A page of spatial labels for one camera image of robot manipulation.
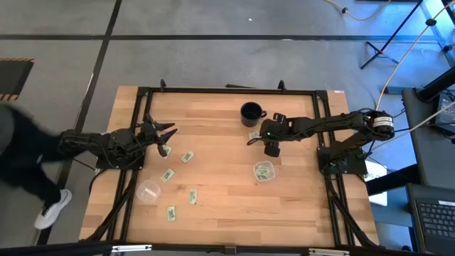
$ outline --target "white sneaker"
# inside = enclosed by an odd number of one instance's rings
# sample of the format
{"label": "white sneaker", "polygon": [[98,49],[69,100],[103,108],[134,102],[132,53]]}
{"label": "white sneaker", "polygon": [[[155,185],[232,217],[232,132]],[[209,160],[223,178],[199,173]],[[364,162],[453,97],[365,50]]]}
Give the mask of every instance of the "white sneaker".
{"label": "white sneaker", "polygon": [[35,228],[39,230],[49,228],[57,220],[60,211],[71,201],[73,197],[71,191],[62,189],[60,191],[60,201],[54,203],[49,208],[44,208],[35,221]]}

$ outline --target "person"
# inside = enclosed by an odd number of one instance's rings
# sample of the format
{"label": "person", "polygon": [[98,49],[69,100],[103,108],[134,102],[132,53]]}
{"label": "person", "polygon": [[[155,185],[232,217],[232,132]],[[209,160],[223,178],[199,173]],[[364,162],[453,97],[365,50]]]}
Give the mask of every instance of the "person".
{"label": "person", "polygon": [[68,189],[59,189],[43,171],[42,163],[77,155],[62,154],[59,140],[59,135],[45,132],[18,109],[0,104],[0,180],[22,187],[44,202],[35,221],[39,230],[54,224],[73,196]]}

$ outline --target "concrete floor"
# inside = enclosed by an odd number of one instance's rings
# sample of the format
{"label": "concrete floor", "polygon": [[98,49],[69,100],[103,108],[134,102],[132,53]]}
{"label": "concrete floor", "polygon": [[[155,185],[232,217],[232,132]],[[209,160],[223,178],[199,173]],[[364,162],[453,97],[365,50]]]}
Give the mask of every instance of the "concrete floor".
{"label": "concrete floor", "polygon": [[[338,3],[349,6],[358,16],[367,16],[381,5],[355,0]],[[341,16],[323,0],[128,0],[122,4],[114,34],[386,36],[398,27],[413,5],[393,3],[377,18],[359,23]],[[113,0],[3,0],[0,33],[103,34],[113,6]],[[424,21],[418,10],[400,34],[418,35]],[[373,43],[381,46],[384,42]],[[36,59],[16,104],[53,131],[71,128],[100,45],[100,41],[0,41],[0,57]],[[400,59],[409,47],[410,43],[392,43],[386,53]],[[157,86],[161,78],[169,87],[222,87],[232,83],[260,88],[275,88],[283,79],[288,88],[344,90],[351,110],[374,107],[379,88],[395,64],[381,58],[360,70],[359,65],[372,54],[363,41],[111,41],[84,130],[106,129],[118,86]],[[421,87],[448,68],[436,42],[418,43],[390,85]],[[380,109],[399,113],[401,97],[384,96]],[[397,118],[395,126],[407,127],[404,115]],[[409,137],[381,147],[373,157],[391,169],[415,162]],[[95,164],[91,156],[80,158]],[[47,168],[53,178],[57,170],[58,166]],[[50,243],[77,241],[92,177],[91,170],[73,164],[66,186],[73,192],[73,200],[54,225]],[[37,233],[33,222],[41,203],[22,190],[3,184],[0,195],[4,206],[0,210],[0,247],[32,245]],[[390,241],[398,241],[395,237],[402,237],[405,231],[381,225],[381,243],[398,246]]]}

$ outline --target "white cable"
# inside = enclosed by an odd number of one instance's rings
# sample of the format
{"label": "white cable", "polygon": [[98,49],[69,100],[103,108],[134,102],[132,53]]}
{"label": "white cable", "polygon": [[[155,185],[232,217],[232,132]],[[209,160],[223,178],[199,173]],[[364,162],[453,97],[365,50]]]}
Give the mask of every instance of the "white cable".
{"label": "white cable", "polygon": [[436,117],[438,114],[440,114],[441,112],[443,112],[444,110],[450,108],[450,107],[453,106],[453,105],[455,105],[455,101],[452,102],[452,103],[450,103],[450,104],[447,105],[446,107],[441,108],[438,112],[432,114],[431,116],[429,116],[428,118],[426,118],[425,120],[423,120],[420,124],[414,126],[414,127],[413,127],[412,129],[410,129],[409,131],[407,131],[407,132],[405,132],[405,133],[403,133],[403,134],[401,134],[401,135],[399,135],[399,136],[397,136],[397,137],[395,137],[395,138],[393,138],[393,139],[389,139],[388,141],[382,143],[381,145],[375,146],[374,148],[371,149],[371,151],[377,149],[377,148],[380,147],[380,146],[384,146],[384,145],[386,145],[387,143],[393,142],[394,140],[396,140],[396,139],[398,139],[398,138],[400,138],[400,137],[403,137],[403,136],[406,135],[406,134],[409,134],[410,132],[414,131],[415,129],[421,127],[423,124],[426,124],[431,118]]}
{"label": "white cable", "polygon": [[[345,7],[342,7],[341,5],[337,4],[336,2],[332,1],[332,0],[324,0],[330,4],[333,4],[334,6],[337,6],[339,7],[340,9],[344,9]],[[367,17],[367,18],[357,18],[355,17],[354,15],[352,15],[348,9],[346,8],[346,13],[353,19],[355,19],[356,21],[366,21],[374,16],[376,16],[378,13],[380,13],[392,0],[389,0],[387,1],[387,3],[385,3],[384,5],[382,5],[377,11],[375,11],[375,13],[373,13],[371,16]]]}
{"label": "white cable", "polygon": [[[449,7],[450,5],[452,5],[453,3],[455,3],[455,0],[451,1],[450,3],[448,3],[441,11],[439,11],[436,16],[433,18],[434,20],[436,20],[436,17],[438,17],[447,7]],[[379,109],[379,104],[381,102],[381,98],[382,98],[382,95],[384,94],[384,91],[385,91],[385,88],[389,85],[389,82],[390,80],[392,79],[392,76],[395,74],[395,72],[397,72],[397,69],[398,67],[401,65],[402,61],[406,58],[406,56],[411,52],[411,50],[414,48],[414,46],[417,44],[417,41],[419,41],[419,39],[423,36],[423,34],[425,33],[425,31],[427,31],[427,29],[429,28],[429,26],[427,26],[421,33],[420,35],[416,38],[416,40],[414,41],[414,43],[412,44],[412,46],[409,48],[409,50],[407,50],[407,52],[403,55],[403,57],[401,58],[401,60],[398,62],[397,66],[395,67],[395,69],[393,70],[392,74],[389,76],[389,78],[387,79],[387,81],[385,82],[384,84],[384,87],[382,88],[381,90],[381,94],[379,95],[379,99],[378,99],[378,103],[376,104],[376,110]]]}

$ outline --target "dollar bill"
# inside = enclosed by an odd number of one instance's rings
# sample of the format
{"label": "dollar bill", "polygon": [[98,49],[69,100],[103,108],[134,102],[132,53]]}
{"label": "dollar bill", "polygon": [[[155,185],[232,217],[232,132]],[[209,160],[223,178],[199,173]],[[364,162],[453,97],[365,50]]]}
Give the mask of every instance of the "dollar bill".
{"label": "dollar bill", "polygon": [[256,177],[257,177],[257,179],[259,179],[260,181],[269,179],[269,177],[268,177],[267,175],[264,175],[264,174],[256,174]]}
{"label": "dollar bill", "polygon": [[192,159],[193,156],[194,156],[194,152],[193,152],[193,151],[188,151],[188,153],[186,153],[186,154],[184,154],[184,155],[182,156],[182,161],[183,161],[184,163],[186,163],[186,162],[190,161],[190,159]]}
{"label": "dollar bill", "polygon": [[266,176],[270,175],[270,169],[268,169],[267,167],[259,167],[256,169],[255,172],[257,175],[266,175]]}
{"label": "dollar bill", "polygon": [[168,206],[168,222],[176,221],[176,207]]}
{"label": "dollar bill", "polygon": [[261,136],[259,135],[259,132],[250,132],[249,134],[250,140],[254,138],[260,138]]}
{"label": "dollar bill", "polygon": [[188,199],[188,203],[196,204],[197,200],[198,200],[198,190],[190,189],[190,198]]}
{"label": "dollar bill", "polygon": [[161,180],[163,182],[167,182],[174,174],[175,174],[174,171],[168,169],[163,175],[161,175]]}
{"label": "dollar bill", "polygon": [[164,159],[167,159],[169,157],[169,154],[171,153],[172,151],[172,148],[168,145],[164,145],[163,146],[163,149],[166,150],[166,156],[162,156]]}

